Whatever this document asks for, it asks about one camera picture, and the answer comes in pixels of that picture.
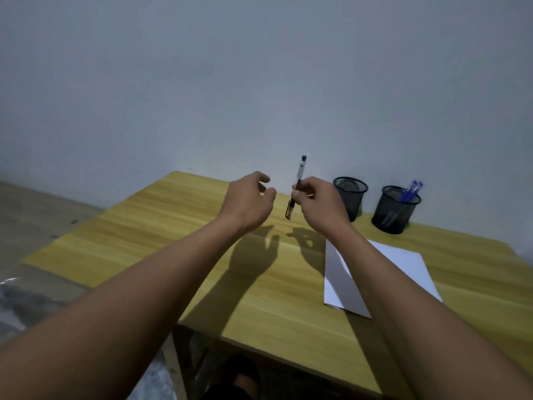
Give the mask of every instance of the person's left hand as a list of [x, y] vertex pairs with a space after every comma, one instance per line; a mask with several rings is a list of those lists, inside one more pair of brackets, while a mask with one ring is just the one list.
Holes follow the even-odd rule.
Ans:
[[272, 212], [276, 198], [276, 189], [261, 183], [269, 181], [268, 175], [256, 171], [230, 182], [218, 216], [238, 222], [243, 234], [258, 228]]

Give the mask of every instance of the person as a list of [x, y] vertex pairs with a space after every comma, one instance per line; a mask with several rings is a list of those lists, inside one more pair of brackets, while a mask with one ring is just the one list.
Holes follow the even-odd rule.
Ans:
[[[231, 182], [220, 212], [207, 225], [6, 344], [0, 351], [2, 398], [126, 398], [216, 262], [270, 215], [276, 190], [263, 185], [269, 181], [254, 172]], [[352, 227], [330, 182], [307, 178], [291, 196], [309, 226], [343, 256], [418, 397], [533, 398], [531, 376], [522, 367]], [[241, 366], [230, 374], [242, 389], [235, 398], [257, 399], [255, 372]]]

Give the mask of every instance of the black pants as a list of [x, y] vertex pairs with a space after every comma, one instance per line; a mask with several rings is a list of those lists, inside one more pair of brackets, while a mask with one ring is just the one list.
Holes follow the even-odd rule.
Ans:
[[231, 383], [211, 386], [200, 400], [252, 400], [244, 389]]

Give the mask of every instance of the white paper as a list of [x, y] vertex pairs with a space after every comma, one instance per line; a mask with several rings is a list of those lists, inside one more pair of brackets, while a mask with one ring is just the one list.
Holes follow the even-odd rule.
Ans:
[[[370, 243], [428, 293], [443, 301], [431, 280], [422, 255], [372, 241]], [[326, 241], [324, 303], [371, 318], [346, 263], [329, 241]]]

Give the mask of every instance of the black mesh pen holder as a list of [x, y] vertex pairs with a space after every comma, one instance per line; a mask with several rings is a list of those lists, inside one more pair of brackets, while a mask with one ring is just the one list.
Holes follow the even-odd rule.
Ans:
[[422, 199], [414, 195], [409, 201], [402, 202], [400, 198], [405, 188], [393, 185], [383, 187], [381, 191], [383, 193], [372, 217], [372, 224], [385, 233], [401, 234]]
[[333, 185], [341, 195], [350, 222], [353, 222], [359, 213], [363, 194], [368, 191], [368, 185], [351, 177], [337, 177], [333, 180]]

